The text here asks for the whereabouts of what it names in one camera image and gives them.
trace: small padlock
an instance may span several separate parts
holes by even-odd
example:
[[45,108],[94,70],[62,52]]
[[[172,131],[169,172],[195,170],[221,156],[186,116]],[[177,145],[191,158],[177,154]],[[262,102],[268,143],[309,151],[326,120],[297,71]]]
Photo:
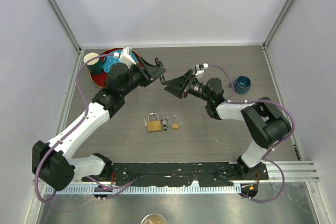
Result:
[[[149,117],[150,117],[151,115],[156,115],[157,120],[156,120],[156,121],[151,121],[151,122],[150,122],[150,121],[149,121]],[[147,120],[148,120],[148,122],[147,122],[147,131],[148,131],[148,132],[161,131],[161,130],[162,130],[161,122],[160,122],[160,120],[159,120],[159,115],[158,115],[158,114],[156,114],[156,113],[150,113],[150,114],[148,115],[148,117],[147,117]]]
[[178,123],[178,121],[177,121],[177,115],[174,115],[173,116],[173,122],[172,122],[172,129],[173,130],[178,130],[179,129],[179,125],[178,125],[179,123]]

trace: metal base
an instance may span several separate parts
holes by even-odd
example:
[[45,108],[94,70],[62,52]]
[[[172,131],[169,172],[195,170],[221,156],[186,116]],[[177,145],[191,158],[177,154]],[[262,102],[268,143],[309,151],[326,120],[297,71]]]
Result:
[[[256,198],[269,199],[280,186],[260,184]],[[287,183],[283,195],[269,204],[249,201],[237,193],[121,195],[106,201],[97,201],[92,195],[56,195],[54,205],[42,206],[37,224],[140,224],[152,213],[162,215],[168,224],[318,223],[306,183]]]

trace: black mounting plate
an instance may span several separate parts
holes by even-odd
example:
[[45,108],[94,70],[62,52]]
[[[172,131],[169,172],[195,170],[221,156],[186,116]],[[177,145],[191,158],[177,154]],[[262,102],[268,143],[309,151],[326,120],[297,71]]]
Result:
[[[116,185],[134,181],[133,186],[189,186],[198,180],[201,187],[231,186],[231,180],[255,180],[255,174],[239,174],[238,165],[229,162],[198,163],[116,163],[113,164]],[[268,180],[265,164],[256,169],[259,180]]]

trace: teal cup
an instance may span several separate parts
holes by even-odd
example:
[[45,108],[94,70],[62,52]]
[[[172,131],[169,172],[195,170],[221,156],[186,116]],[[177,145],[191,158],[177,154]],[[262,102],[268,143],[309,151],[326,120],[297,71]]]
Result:
[[239,76],[234,82],[235,92],[238,94],[245,94],[251,88],[251,80],[246,76]]
[[[97,56],[99,56],[97,53],[91,52],[84,56],[83,62],[85,63],[89,61],[90,59],[97,57]],[[90,72],[93,74],[100,74],[104,71],[103,62],[100,60],[100,58],[90,61],[86,66],[88,67]]]

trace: gray tabletop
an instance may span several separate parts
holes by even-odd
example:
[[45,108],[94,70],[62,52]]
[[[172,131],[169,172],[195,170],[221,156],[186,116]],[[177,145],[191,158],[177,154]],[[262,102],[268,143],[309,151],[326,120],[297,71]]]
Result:
[[[240,75],[251,79],[251,89],[232,100],[244,101],[263,96],[278,101],[275,88],[261,46],[240,47],[177,47],[134,48],[148,62],[159,57],[167,69],[166,79],[183,75],[195,64],[218,64],[232,79]],[[87,50],[85,54],[101,50]],[[231,93],[225,75],[218,69],[207,70],[201,79],[221,78],[224,96]],[[85,69],[80,85],[90,100],[99,88],[91,81]],[[205,110],[205,101],[191,95],[180,100],[163,90],[159,80],[146,88],[139,87],[125,98],[125,105],[106,124],[96,130],[77,150],[74,157],[101,153],[113,162],[211,162],[236,161],[251,142],[244,122],[211,119]],[[68,124],[84,110],[76,90],[68,116]],[[168,131],[148,133],[144,119],[151,112],[167,116]],[[178,116],[179,129],[171,129],[172,116]],[[294,161],[296,155],[290,141],[280,145],[270,158],[276,161]]]

